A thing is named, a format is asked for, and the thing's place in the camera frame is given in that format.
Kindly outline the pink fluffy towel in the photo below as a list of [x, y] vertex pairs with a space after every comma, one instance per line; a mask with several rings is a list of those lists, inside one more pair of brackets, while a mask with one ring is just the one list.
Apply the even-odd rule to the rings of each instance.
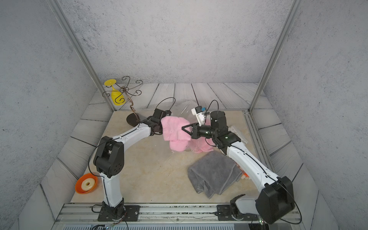
[[190, 122], [182, 117], [168, 116], [161, 120], [163, 127], [163, 138], [169, 142], [170, 149], [177, 152], [192, 151], [193, 153], [211, 152], [214, 147], [212, 140], [205, 141], [205, 138], [192, 139], [191, 136], [182, 130], [183, 126]]

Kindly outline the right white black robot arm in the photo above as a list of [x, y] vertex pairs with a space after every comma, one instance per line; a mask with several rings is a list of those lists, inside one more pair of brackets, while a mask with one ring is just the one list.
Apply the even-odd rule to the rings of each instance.
[[182, 131], [192, 139], [211, 139], [215, 146], [234, 160], [254, 182], [258, 198], [246, 195], [235, 197], [230, 203], [230, 214], [241, 220], [246, 214], [258, 215], [268, 224], [281, 220], [298, 205], [293, 184], [286, 176], [279, 177], [264, 166], [246, 147], [241, 138], [229, 130], [223, 111], [208, 112], [198, 106], [191, 110], [197, 122], [183, 126]]

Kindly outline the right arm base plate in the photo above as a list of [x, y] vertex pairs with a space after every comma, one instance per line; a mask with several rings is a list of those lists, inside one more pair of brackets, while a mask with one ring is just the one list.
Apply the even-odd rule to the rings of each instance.
[[219, 221], [258, 221], [255, 214], [243, 214], [237, 207], [232, 205], [217, 205], [217, 211], [214, 212]]

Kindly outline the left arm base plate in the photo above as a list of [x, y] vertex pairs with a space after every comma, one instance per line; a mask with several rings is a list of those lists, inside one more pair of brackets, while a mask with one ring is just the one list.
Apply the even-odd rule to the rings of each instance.
[[122, 220], [126, 222], [136, 222], [138, 221], [139, 213], [140, 213], [139, 205], [124, 205], [115, 208], [109, 206], [102, 206], [97, 221], [117, 222], [119, 220]]

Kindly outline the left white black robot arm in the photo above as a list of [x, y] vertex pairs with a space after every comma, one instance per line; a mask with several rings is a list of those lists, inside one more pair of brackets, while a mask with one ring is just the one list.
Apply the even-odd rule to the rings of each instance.
[[158, 108], [149, 117], [140, 117], [132, 113], [126, 118], [127, 123], [133, 127], [131, 130], [114, 137], [102, 137], [97, 146], [93, 164], [103, 182], [103, 211], [117, 217], [123, 216], [124, 200], [118, 174], [124, 167], [125, 151], [142, 139], [161, 135], [163, 133], [161, 120], [171, 114], [170, 110], [164, 111]]

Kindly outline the clear plastic vacuum bag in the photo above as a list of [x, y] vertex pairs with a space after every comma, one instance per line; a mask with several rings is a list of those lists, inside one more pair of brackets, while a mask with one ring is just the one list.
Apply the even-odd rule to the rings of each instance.
[[207, 118], [208, 115], [219, 115], [221, 111], [211, 113], [207, 108], [197, 106], [191, 113], [196, 117], [196, 123], [190, 123], [183, 117], [168, 116], [161, 120], [163, 126], [163, 138], [169, 141], [170, 149], [182, 152], [190, 148], [195, 153], [210, 152], [214, 148], [220, 148], [221, 144], [214, 141], [219, 137], [219, 128], [214, 127], [215, 118]]

